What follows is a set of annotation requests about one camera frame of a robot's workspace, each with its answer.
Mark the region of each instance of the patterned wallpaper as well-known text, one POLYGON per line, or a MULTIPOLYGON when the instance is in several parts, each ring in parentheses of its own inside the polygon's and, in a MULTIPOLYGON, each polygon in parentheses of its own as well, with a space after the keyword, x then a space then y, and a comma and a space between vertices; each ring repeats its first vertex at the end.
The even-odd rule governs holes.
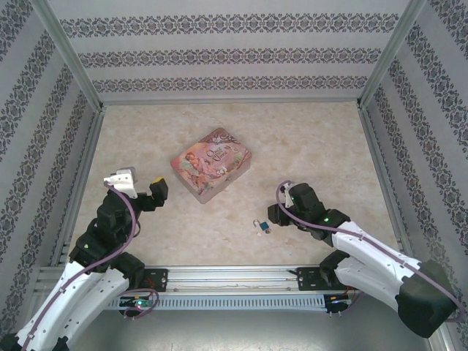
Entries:
POLYGON ((0 337, 59 236, 94 112, 27 0, 0 1, 0 337))
MULTIPOLYGON (((428 1, 368 106, 409 242, 468 302, 468 12, 428 1)), ((468 323, 449 324, 456 350, 468 323)))
POLYGON ((50 0, 104 102, 357 98, 408 0, 127 2, 50 0))

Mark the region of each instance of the small padlock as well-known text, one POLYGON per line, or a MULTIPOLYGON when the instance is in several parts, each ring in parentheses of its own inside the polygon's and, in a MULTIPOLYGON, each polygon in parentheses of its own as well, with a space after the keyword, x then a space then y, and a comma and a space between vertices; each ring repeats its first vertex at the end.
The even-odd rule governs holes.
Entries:
POLYGON ((267 234, 270 234, 271 233, 271 229, 270 227, 268 226, 268 223, 267 222, 262 222, 260 223, 260 221, 258 219, 255 219, 254 220, 254 227, 257 228, 257 225, 260 227, 260 229, 267 233, 267 234))

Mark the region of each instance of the beige floor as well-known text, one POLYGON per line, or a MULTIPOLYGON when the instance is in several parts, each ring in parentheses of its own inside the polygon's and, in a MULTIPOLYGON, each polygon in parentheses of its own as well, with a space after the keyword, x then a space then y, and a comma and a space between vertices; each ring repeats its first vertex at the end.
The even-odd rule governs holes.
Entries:
POLYGON ((329 208, 396 248, 355 104, 115 106, 107 109, 72 245, 105 196, 102 179, 133 165, 137 191, 165 177, 164 208, 143 213, 128 251, 147 265, 281 265, 319 263, 333 249, 295 227, 257 236, 277 185, 309 183, 329 208), (174 176, 170 160, 217 127, 252 152, 252 166, 205 205, 174 176))

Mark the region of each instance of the pink tin box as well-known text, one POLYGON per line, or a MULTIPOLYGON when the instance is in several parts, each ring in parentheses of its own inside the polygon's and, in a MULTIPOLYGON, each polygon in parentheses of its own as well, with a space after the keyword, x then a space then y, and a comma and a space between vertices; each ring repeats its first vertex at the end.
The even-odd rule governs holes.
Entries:
POLYGON ((170 165, 200 203, 207 203, 250 168, 252 154, 218 128, 173 159, 170 165))

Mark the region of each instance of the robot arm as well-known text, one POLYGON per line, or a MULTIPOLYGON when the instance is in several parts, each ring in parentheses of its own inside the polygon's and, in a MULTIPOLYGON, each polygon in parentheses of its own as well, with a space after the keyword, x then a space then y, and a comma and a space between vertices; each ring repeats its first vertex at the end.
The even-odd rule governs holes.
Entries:
POLYGON ((456 310, 451 299, 408 268, 416 268, 452 293, 443 268, 436 262, 422 263, 384 245, 342 212, 325 209, 308 184, 285 184, 281 191, 285 196, 283 206, 292 216, 276 204, 268 208, 268 218, 281 226, 294 224, 337 248, 320 264, 320 275, 327 283, 340 282, 381 300, 398 313, 409 329, 426 338, 456 310), (306 226, 305 222, 322 229, 306 226))
MULTIPOLYGON (((163 206, 167 199, 167 184, 162 178, 150 185, 150 195, 137 194, 135 169, 132 167, 118 170, 105 181, 125 196, 136 219, 142 211, 154 211, 163 206)), ((68 351, 114 298, 128 289, 139 287, 145 264, 128 252, 122 252, 79 275, 71 285, 63 288, 64 283, 84 268, 99 264, 119 250, 129 239, 131 229, 129 208, 115 192, 109 190, 97 209, 97 217, 77 240, 70 253, 70 261, 46 301, 16 335, 9 334, 0 341, 0 350, 68 351), (34 331, 38 317, 57 293, 57 299, 48 307, 34 331)))

